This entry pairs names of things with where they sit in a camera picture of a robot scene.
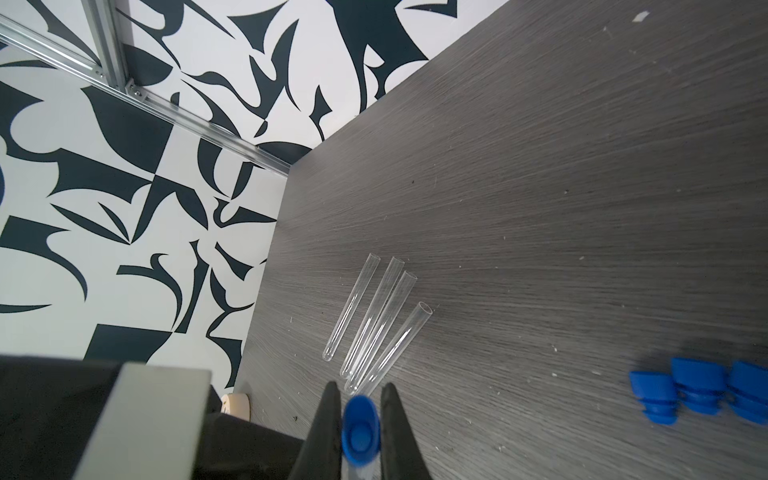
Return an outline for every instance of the clear glass tube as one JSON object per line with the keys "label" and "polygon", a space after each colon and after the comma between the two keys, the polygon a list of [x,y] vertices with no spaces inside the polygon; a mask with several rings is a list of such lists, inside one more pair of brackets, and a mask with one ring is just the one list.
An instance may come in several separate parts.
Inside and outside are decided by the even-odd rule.
{"label": "clear glass tube", "polygon": [[406,322],[402,324],[395,337],[389,342],[386,350],[376,360],[371,371],[363,377],[363,381],[357,389],[357,395],[371,396],[384,375],[392,368],[395,361],[402,355],[402,351],[413,341],[416,333],[419,333],[430,316],[432,316],[432,309],[429,308],[429,305],[419,302],[419,305],[413,309]]}
{"label": "clear glass tube", "polygon": [[352,292],[349,294],[349,298],[346,299],[346,304],[344,304],[339,319],[336,321],[336,326],[333,327],[331,337],[328,339],[328,343],[326,343],[326,348],[323,350],[323,360],[326,362],[329,362],[333,358],[333,354],[336,353],[336,349],[339,348],[339,342],[344,335],[346,326],[349,325],[352,315],[355,310],[357,310],[357,305],[360,303],[362,295],[366,292],[366,288],[368,288],[368,284],[373,277],[373,272],[376,271],[376,267],[379,265],[380,260],[381,258],[377,255],[374,255],[373,253],[368,254],[368,259],[365,264],[363,264],[362,270],[360,270],[360,275],[357,276],[355,286],[352,287]]}
{"label": "clear glass tube", "polygon": [[344,364],[339,372],[342,378],[348,379],[352,375],[353,360],[357,356],[362,341],[371,334],[373,323],[379,318],[379,314],[384,308],[384,303],[389,298],[389,293],[392,292],[397,277],[400,275],[400,270],[402,270],[402,266],[405,264],[405,262],[395,257],[392,257],[389,261],[389,266],[386,267],[386,272],[384,272],[379,288],[376,289],[376,294],[373,295],[373,300],[371,300],[371,304],[368,306],[366,315],[362,318],[362,323],[357,330],[355,339],[352,341],[352,346],[350,346],[349,352],[346,354],[346,359],[344,359]]}
{"label": "clear glass tube", "polygon": [[368,371],[368,367],[373,363],[376,352],[379,351],[379,347],[384,341],[389,328],[395,322],[397,314],[400,313],[400,309],[403,303],[406,302],[414,285],[416,285],[416,275],[410,272],[403,272],[397,286],[392,291],[392,295],[387,300],[384,311],[373,325],[371,334],[363,340],[357,358],[353,360],[352,371],[354,373],[344,385],[344,390],[350,395],[360,386],[363,377]]}

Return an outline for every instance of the rubber stopper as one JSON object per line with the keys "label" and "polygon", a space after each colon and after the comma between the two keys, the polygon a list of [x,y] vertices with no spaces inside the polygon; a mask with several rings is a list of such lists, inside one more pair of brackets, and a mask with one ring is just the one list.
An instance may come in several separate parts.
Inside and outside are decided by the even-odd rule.
{"label": "rubber stopper", "polygon": [[379,453],[379,415],[376,405],[366,396],[353,396],[344,407],[341,446],[350,465],[368,465]]}

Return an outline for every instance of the blue cap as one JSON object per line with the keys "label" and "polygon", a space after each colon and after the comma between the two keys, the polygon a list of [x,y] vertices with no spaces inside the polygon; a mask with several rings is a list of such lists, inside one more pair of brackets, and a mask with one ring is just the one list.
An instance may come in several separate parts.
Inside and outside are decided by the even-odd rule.
{"label": "blue cap", "polygon": [[341,447],[350,465],[368,465],[379,453],[379,414],[366,396],[353,396],[344,407]]}
{"label": "blue cap", "polygon": [[747,362],[734,362],[728,376],[733,393],[730,408],[740,417],[768,423],[768,369]]}
{"label": "blue cap", "polygon": [[643,413],[653,423],[672,425],[677,421],[677,390],[672,376],[659,372],[630,372],[632,391],[645,406]]}
{"label": "blue cap", "polygon": [[715,415],[725,395],[725,368],[703,360],[672,359],[672,376],[683,404],[694,412]]}

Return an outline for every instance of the gray wooden table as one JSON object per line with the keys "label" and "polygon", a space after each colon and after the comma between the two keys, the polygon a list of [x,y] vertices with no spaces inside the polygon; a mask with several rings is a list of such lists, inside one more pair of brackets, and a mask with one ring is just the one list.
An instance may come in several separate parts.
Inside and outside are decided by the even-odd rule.
{"label": "gray wooden table", "polygon": [[768,478],[768,429],[653,425],[627,379],[768,360],[767,8],[511,0],[308,154],[237,380],[253,420],[306,435],[394,255],[419,276],[396,326],[435,310],[387,380],[436,478]]}

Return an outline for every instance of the abstract pattern wallpaper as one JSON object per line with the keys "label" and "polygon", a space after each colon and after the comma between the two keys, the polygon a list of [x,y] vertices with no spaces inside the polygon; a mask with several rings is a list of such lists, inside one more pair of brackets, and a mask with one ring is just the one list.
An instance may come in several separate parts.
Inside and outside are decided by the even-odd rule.
{"label": "abstract pattern wallpaper", "polygon": [[[506,0],[115,0],[137,84],[288,163]],[[96,59],[81,0],[0,13]]]}
{"label": "abstract pattern wallpaper", "polygon": [[0,352],[230,391],[285,179],[0,49]]}

